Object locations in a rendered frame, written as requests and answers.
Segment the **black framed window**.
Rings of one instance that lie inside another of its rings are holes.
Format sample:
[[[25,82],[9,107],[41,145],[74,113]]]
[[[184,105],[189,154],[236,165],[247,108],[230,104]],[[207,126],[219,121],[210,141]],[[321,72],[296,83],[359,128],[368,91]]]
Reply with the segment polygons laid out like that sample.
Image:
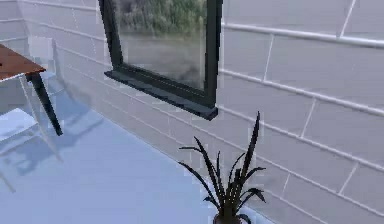
[[[98,0],[105,75],[205,120],[216,89],[223,0]]]

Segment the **brown table with black legs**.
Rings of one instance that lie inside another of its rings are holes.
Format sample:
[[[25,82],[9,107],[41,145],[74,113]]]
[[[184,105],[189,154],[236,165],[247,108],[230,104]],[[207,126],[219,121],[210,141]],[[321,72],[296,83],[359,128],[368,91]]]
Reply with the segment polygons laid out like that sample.
[[[45,71],[44,67],[0,44],[0,81],[23,74],[32,83],[56,134],[61,136],[63,131],[41,77],[41,73]]]

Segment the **dark spiky house plant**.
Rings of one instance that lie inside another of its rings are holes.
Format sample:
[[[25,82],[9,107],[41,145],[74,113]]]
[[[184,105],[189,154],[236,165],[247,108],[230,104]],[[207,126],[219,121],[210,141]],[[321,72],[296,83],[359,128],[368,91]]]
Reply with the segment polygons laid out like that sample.
[[[224,185],[223,179],[221,177],[221,152],[217,153],[216,165],[213,165],[207,151],[197,137],[195,137],[197,146],[180,147],[180,150],[194,150],[202,155],[214,191],[210,190],[203,177],[192,167],[184,162],[180,162],[180,165],[188,170],[195,178],[197,178],[205,188],[207,196],[204,198],[204,201],[210,202],[217,210],[217,213],[213,218],[213,224],[241,224],[242,221],[245,221],[246,224],[252,224],[249,216],[244,213],[240,213],[240,209],[250,198],[254,196],[260,199],[262,202],[266,202],[262,189],[252,187],[248,190],[244,190],[245,183],[256,172],[264,170],[264,167],[250,168],[251,160],[254,155],[259,135],[260,117],[260,112],[257,112],[257,117],[253,127],[248,149],[245,153],[242,153],[232,165],[229,172],[227,185]]]

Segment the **white chair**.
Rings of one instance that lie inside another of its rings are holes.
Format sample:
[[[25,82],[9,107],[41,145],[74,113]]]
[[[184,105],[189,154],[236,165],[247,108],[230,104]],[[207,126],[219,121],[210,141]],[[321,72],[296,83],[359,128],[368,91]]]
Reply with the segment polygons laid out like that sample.
[[[56,147],[53,145],[48,135],[43,130],[40,124],[40,121],[37,117],[37,113],[33,108],[30,96],[27,93],[27,84],[31,82],[28,82],[23,74],[19,74],[13,78],[6,78],[5,80],[0,81],[0,83],[6,82],[12,79],[18,79],[20,81],[26,100],[31,108],[32,115],[29,115],[28,113],[26,113],[20,108],[15,108],[5,113],[4,115],[1,115],[0,116],[0,142],[8,141],[14,136],[23,135],[27,131],[31,131],[35,126],[38,126],[39,134],[30,133],[29,137],[26,138],[25,141],[29,141],[35,137],[40,137],[48,145],[50,150],[55,154],[56,158],[59,161],[62,161],[62,158],[58,153]]]

